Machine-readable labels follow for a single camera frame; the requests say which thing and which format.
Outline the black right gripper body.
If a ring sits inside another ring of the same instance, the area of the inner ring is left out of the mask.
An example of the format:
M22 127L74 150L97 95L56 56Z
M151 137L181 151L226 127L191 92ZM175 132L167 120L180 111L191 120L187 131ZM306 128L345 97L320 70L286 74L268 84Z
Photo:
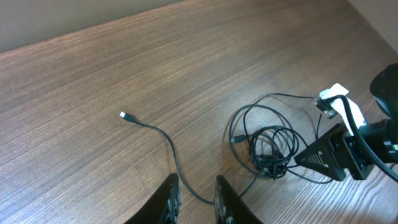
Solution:
M343 124L336 124L332 127L329 142L331 154L336 161L333 170L337 171L336 180L344 180L345 172L348 170L354 180L365 180L374 168L370 164L348 128Z

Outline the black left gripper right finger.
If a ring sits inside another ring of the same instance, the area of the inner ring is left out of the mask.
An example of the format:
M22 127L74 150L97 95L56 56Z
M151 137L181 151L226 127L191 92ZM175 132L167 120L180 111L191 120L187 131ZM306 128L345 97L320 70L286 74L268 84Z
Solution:
M214 208L217 224L262 224L223 175L216 177Z

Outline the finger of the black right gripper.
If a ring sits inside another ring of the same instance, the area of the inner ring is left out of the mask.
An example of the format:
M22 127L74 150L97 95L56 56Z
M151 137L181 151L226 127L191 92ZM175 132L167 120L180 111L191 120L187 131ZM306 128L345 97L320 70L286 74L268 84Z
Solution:
M342 181L346 174L338 164L331 143L333 132L329 131L318 140L311 143L306 149L297 154L294 160L297 165L314 170L332 180Z

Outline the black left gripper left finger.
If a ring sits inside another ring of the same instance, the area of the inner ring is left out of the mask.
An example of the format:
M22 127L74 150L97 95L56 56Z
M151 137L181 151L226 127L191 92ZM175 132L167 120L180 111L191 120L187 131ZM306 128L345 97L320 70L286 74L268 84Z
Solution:
M176 224L180 196L179 176L172 173L125 224Z

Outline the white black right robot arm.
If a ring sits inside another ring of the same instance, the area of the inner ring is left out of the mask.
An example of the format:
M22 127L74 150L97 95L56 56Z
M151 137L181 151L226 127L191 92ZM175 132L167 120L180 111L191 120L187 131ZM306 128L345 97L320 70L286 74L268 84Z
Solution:
M354 180L364 180L374 167L397 180L397 173L389 167L397 163L397 64L390 64L377 74L369 89L387 116L375 123L365 120L359 106L347 97L347 89L340 84L319 94L315 106L330 118L340 115L343 122L297 154L297 165L336 181L344 180L346 171Z

